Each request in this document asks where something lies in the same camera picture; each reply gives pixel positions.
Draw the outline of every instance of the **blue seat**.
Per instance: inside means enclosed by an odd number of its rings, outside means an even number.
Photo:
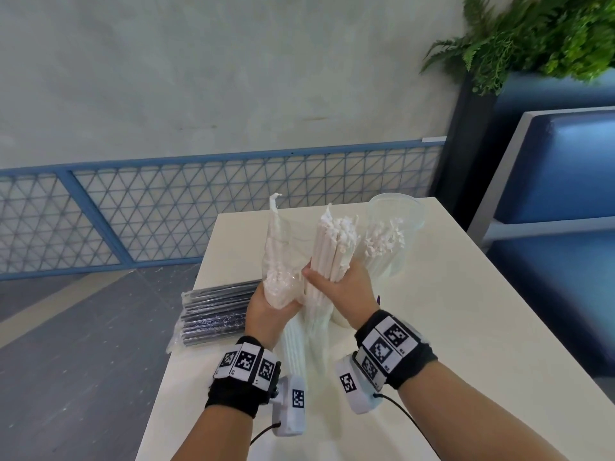
[[[496,241],[488,257],[591,376],[615,376],[615,231]]]
[[[613,217],[614,175],[615,111],[536,116],[495,219]],[[615,230],[496,241],[487,255],[591,376],[615,376]]]

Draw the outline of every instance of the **black cable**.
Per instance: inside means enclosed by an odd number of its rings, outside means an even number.
[[[427,441],[427,443],[429,443],[429,446],[431,447],[432,450],[434,450],[435,455],[440,458],[440,456],[438,456],[438,452],[435,450],[434,446],[429,442],[429,440],[427,439],[427,437],[425,436],[425,434],[422,432],[421,427],[418,426],[418,424],[416,423],[416,421],[414,420],[414,418],[412,418],[412,416],[408,413],[408,411],[406,411],[401,404],[397,403],[393,398],[389,398],[387,395],[383,395],[382,393],[374,393],[373,394],[374,398],[384,398],[385,400],[390,401],[391,403],[395,404],[411,421],[412,424],[414,424],[414,426],[418,429],[418,431],[421,433],[421,435],[423,435],[423,438]]]
[[[252,444],[254,442],[256,442],[258,440],[258,437],[260,437],[262,434],[264,434],[265,432],[267,432],[268,430],[271,430],[272,428],[276,428],[276,427],[280,427],[282,425],[281,422],[278,422],[277,424],[272,424],[270,426],[268,426],[265,430],[263,430],[261,433],[259,433],[258,435],[256,435],[256,437],[254,437],[252,439],[252,441],[250,442],[250,446],[252,446]]]

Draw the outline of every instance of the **tabletop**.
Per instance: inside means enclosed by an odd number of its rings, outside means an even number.
[[[374,284],[382,307],[429,339],[440,361],[520,418],[569,459],[615,459],[615,405],[492,266],[434,198],[422,199],[426,222],[403,272]],[[367,204],[334,205],[332,214],[365,219]],[[324,207],[280,210],[314,227]],[[261,276],[267,211],[221,214],[194,288]],[[173,352],[136,461],[168,461],[203,410],[207,383],[234,340]],[[330,325],[332,359],[355,350],[352,331]],[[330,366],[307,395],[302,436],[261,437],[250,460],[436,460],[403,413],[387,401],[357,416]],[[395,398],[390,388],[385,394]],[[271,424],[259,410],[254,434]]]

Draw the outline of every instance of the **forearm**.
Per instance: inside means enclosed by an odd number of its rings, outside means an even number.
[[[244,461],[248,457],[252,418],[226,406],[201,414],[172,461]]]
[[[555,448],[439,362],[399,395],[443,461],[564,461]]]

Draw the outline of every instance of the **concrete wall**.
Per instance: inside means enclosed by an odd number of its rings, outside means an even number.
[[[462,0],[0,0],[0,168],[446,132]]]

